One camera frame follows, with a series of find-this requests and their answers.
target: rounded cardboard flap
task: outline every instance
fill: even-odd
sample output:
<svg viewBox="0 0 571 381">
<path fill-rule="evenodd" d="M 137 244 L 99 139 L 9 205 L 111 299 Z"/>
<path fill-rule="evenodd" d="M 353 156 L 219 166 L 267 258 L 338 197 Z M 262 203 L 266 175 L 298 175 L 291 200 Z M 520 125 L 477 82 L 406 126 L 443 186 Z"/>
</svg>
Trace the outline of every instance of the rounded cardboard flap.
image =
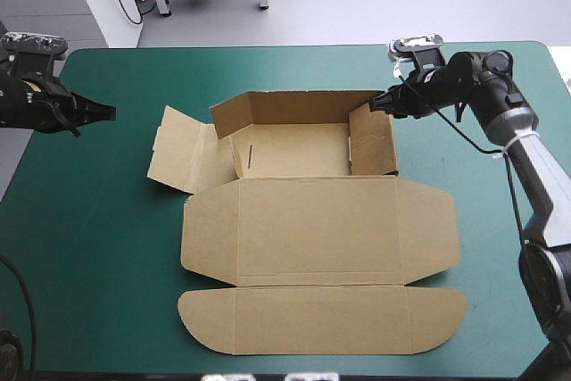
<svg viewBox="0 0 571 381">
<path fill-rule="evenodd" d="M 202 345 L 234 354 L 235 289 L 195 290 L 178 298 L 178 314 Z"/>
<path fill-rule="evenodd" d="M 444 344 L 459 329 L 468 311 L 467 297 L 457 289 L 406 287 L 410 308 L 412 352 Z"/>
<path fill-rule="evenodd" d="M 194 338 L 237 355 L 424 352 L 454 334 L 466 309 L 457 290 L 406 286 L 238 287 L 178 302 Z"/>
</svg>

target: cardboard box lid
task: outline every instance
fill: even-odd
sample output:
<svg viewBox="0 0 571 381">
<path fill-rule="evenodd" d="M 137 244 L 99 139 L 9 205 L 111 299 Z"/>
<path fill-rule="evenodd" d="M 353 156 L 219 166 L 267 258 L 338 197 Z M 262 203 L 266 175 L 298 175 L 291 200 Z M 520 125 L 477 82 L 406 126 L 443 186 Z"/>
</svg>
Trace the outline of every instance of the cardboard box lid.
<svg viewBox="0 0 571 381">
<path fill-rule="evenodd" d="M 458 329 L 458 290 L 408 286 L 246 287 L 184 293 L 178 312 L 228 354 L 412 354 Z"/>
<path fill-rule="evenodd" d="M 459 262 L 454 202 L 393 176 L 239 179 L 186 202 L 181 262 L 236 286 L 404 285 Z"/>
<path fill-rule="evenodd" d="M 167 106 L 147 176 L 195 194 L 238 177 L 382 175 L 398 169 L 378 91 L 248 92 L 211 108 L 214 125 Z"/>
</svg>

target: cardboard flap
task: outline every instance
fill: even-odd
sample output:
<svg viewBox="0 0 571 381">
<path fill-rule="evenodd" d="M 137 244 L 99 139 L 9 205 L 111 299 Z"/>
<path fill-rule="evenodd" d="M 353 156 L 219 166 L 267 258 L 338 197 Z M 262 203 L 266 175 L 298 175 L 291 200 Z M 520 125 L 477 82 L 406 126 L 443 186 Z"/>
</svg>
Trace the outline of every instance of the cardboard flap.
<svg viewBox="0 0 571 381">
<path fill-rule="evenodd" d="M 403 178 L 396 183 L 404 284 L 458 265 L 460 242 L 452 195 Z"/>
<path fill-rule="evenodd" d="M 181 260 L 237 286 L 401 285 L 459 239 L 451 196 L 401 178 L 245 178 L 189 200 Z"/>
<path fill-rule="evenodd" d="M 170 106 L 157 129 L 147 177 L 191 194 L 237 178 L 229 139 Z"/>
<path fill-rule="evenodd" d="M 351 173 L 387 174 L 399 169 L 391 116 L 371 112 L 368 104 L 349 113 L 351 129 Z"/>
<path fill-rule="evenodd" d="M 200 121 L 166 106 L 154 139 L 147 177 L 181 191 L 194 192 L 188 182 L 196 174 L 203 151 L 203 126 Z"/>
<path fill-rule="evenodd" d="M 405 286 L 217 289 L 178 300 L 188 331 L 228 354 L 412 354 L 449 339 L 466 310 L 457 290 Z"/>
<path fill-rule="evenodd" d="M 466 296 L 455 289 L 405 288 L 409 298 L 412 352 L 427 352 L 444 344 L 466 315 Z"/>
<path fill-rule="evenodd" d="M 182 266 L 234 284 L 237 277 L 240 180 L 186 201 Z"/>
<path fill-rule="evenodd" d="M 381 91 L 249 91 L 211 107 L 219 138 L 250 124 L 348 123 Z"/>
</svg>

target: white cabinet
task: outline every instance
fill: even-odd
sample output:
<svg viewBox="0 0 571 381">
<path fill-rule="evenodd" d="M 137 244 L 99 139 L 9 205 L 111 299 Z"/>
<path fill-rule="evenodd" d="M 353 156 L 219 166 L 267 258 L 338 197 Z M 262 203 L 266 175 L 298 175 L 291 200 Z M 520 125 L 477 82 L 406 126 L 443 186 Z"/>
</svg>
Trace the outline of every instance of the white cabinet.
<svg viewBox="0 0 571 381">
<path fill-rule="evenodd" d="M 134 0 L 122 0 L 138 21 Z M 13 31 L 64 37 L 70 51 L 83 47 L 135 47 L 141 25 L 131 23 L 118 0 L 0 0 L 0 21 Z"/>
</svg>

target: cardboard tab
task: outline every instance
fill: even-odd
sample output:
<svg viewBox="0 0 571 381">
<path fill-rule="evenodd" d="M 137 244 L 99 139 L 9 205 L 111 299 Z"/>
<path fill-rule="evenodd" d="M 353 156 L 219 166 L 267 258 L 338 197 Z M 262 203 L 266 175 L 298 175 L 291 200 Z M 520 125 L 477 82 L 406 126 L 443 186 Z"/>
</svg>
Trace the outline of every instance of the cardboard tab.
<svg viewBox="0 0 571 381">
<path fill-rule="evenodd" d="M 184 293 L 178 312 L 227 354 L 412 354 L 447 341 L 467 311 L 453 289 L 238 287 Z"/>
<path fill-rule="evenodd" d="M 244 178 L 188 200 L 181 262 L 236 286 L 404 285 L 459 262 L 454 202 L 393 176 Z"/>
</svg>

